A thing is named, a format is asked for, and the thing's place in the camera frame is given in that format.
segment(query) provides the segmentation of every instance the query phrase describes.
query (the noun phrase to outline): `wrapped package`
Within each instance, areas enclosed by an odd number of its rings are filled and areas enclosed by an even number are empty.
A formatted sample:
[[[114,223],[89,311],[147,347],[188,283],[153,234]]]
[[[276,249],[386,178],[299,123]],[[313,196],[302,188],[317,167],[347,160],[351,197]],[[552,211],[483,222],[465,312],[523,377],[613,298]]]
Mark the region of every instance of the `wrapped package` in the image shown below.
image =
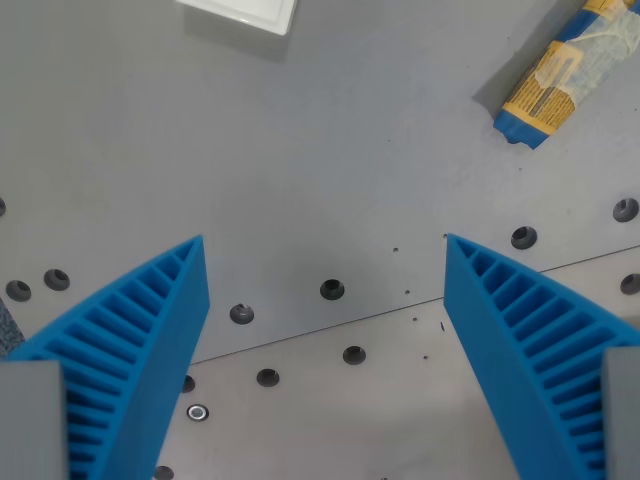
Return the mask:
[[[538,147],[640,42],[640,1],[588,0],[520,79],[494,126]]]

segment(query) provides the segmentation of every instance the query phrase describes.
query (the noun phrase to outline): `mounting hole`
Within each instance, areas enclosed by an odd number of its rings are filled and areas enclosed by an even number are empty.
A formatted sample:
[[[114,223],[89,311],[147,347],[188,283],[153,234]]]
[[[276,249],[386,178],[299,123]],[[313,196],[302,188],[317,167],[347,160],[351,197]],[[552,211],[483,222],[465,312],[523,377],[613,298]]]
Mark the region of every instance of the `mounting hole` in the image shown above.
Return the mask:
[[[169,467],[156,467],[153,478],[156,480],[173,480],[173,470]]]
[[[620,282],[620,291],[625,295],[635,295],[640,292],[640,273],[627,275]]]
[[[635,198],[625,198],[613,207],[613,218],[620,223],[630,222],[636,218],[638,211],[640,211],[638,201]]]
[[[184,383],[182,384],[182,393],[193,392],[196,388],[196,381],[191,375],[184,377]]]
[[[342,353],[342,359],[349,365],[360,365],[365,358],[367,358],[367,352],[364,351],[364,348],[355,345]]]
[[[55,290],[56,292],[61,292],[69,288],[71,285],[71,281],[69,280],[69,275],[64,273],[62,270],[58,270],[57,268],[52,268],[51,270],[47,270],[44,274],[44,283],[51,290]]]
[[[249,305],[245,305],[244,303],[239,303],[234,305],[229,311],[229,317],[233,320],[233,323],[237,323],[238,325],[246,325],[247,323],[251,323],[255,314],[253,313],[253,308]]]
[[[275,387],[280,382],[280,375],[271,368],[265,368],[258,372],[256,380],[262,387]]]
[[[16,302],[26,302],[31,298],[31,288],[20,280],[11,280],[5,288],[7,295]]]
[[[538,232],[533,227],[520,227],[511,235],[511,245],[518,250],[533,247],[538,240]]]
[[[187,408],[187,417],[194,422],[204,422],[209,418],[209,409],[200,404],[191,405]]]
[[[338,300],[344,295],[344,285],[340,280],[325,280],[320,286],[320,295],[327,300]]]

